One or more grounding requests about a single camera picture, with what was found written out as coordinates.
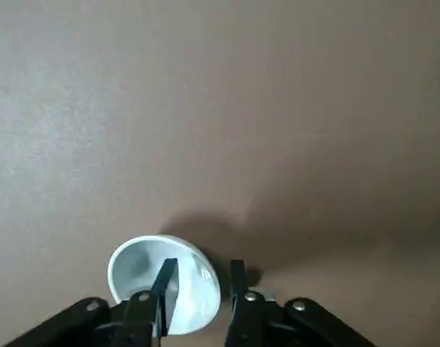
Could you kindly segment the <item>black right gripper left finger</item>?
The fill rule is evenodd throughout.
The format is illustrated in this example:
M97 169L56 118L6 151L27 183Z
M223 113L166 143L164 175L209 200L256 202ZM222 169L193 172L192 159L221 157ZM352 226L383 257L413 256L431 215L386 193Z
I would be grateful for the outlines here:
M150 289L114 307L81 299L7 346L159 346L168 334L178 297L178 260L164 261Z

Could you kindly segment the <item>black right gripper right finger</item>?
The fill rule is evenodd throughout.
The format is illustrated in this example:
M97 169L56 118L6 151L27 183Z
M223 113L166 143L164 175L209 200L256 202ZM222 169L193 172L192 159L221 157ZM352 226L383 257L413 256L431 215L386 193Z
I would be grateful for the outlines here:
M226 346L348 347L374 344L316 301L297 297L279 305L249 287L243 260L230 262L232 317Z

